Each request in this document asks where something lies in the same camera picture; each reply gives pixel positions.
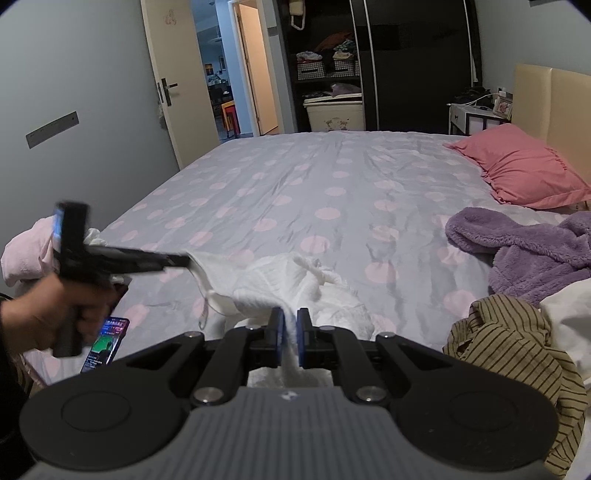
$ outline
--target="black wardrobe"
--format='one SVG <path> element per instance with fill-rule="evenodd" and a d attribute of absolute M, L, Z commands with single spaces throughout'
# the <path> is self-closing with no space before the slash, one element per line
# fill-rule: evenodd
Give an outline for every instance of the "black wardrobe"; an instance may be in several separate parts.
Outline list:
<path fill-rule="evenodd" d="M 362 88 L 369 131 L 447 133 L 447 104 L 482 80 L 474 0 L 306 0 L 303 31 L 277 2 L 300 131 L 310 128 L 303 95 L 335 80 L 298 80 L 295 55 L 339 30 L 355 35 L 361 75 L 347 81 Z"/>

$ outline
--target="metal bolt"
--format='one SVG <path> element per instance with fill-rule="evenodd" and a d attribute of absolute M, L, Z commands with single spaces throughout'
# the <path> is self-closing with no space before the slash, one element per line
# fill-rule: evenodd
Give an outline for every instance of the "metal bolt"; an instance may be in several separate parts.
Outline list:
<path fill-rule="evenodd" d="M 375 385 L 361 387 L 355 394 L 357 395 L 358 399 L 367 403 L 377 403 L 386 398 L 386 391 L 381 387 L 376 387 Z"/>
<path fill-rule="evenodd" d="M 223 391 L 216 387 L 202 387 L 195 390 L 193 397 L 200 403 L 208 404 L 221 400 Z"/>

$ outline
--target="door handle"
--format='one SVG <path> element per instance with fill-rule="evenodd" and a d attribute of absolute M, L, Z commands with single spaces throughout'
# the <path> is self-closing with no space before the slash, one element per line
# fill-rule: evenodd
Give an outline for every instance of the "door handle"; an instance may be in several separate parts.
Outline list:
<path fill-rule="evenodd" d="M 166 98 L 166 105 L 171 106 L 173 103 L 170 101 L 170 93 L 169 90 L 174 87 L 178 87 L 178 83 L 171 83 L 168 85 L 166 83 L 166 78 L 160 79 L 162 83 L 162 90 L 164 90 L 164 97 Z"/>

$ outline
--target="pillow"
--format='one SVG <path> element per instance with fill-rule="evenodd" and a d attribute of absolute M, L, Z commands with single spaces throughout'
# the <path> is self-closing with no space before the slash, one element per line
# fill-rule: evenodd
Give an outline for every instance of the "pillow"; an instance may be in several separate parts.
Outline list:
<path fill-rule="evenodd" d="M 444 146 L 484 170 L 499 203 L 552 209 L 591 199 L 591 187 L 556 150 L 515 125 L 488 128 Z"/>

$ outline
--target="white towel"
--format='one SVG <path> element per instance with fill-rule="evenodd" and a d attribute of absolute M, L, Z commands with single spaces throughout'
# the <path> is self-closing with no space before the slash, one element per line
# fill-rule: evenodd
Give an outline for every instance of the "white towel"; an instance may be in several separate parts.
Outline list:
<path fill-rule="evenodd" d="M 346 282 L 319 260 L 281 254 L 241 267 L 220 255 L 195 253 L 192 257 L 191 273 L 203 287 L 207 305 L 225 316 L 202 324 L 206 336 L 236 326 L 266 325 L 273 307 L 283 309 L 288 342 L 281 368 L 251 372 L 249 386 L 332 385 L 329 372 L 305 371 L 298 366 L 295 320 L 300 308 L 309 309 L 314 325 L 347 328 L 360 340 L 372 337 L 374 325 L 365 306 Z"/>
<path fill-rule="evenodd" d="M 564 350 L 591 389 L 591 278 L 571 283 L 540 302 L 552 325 L 552 346 Z"/>

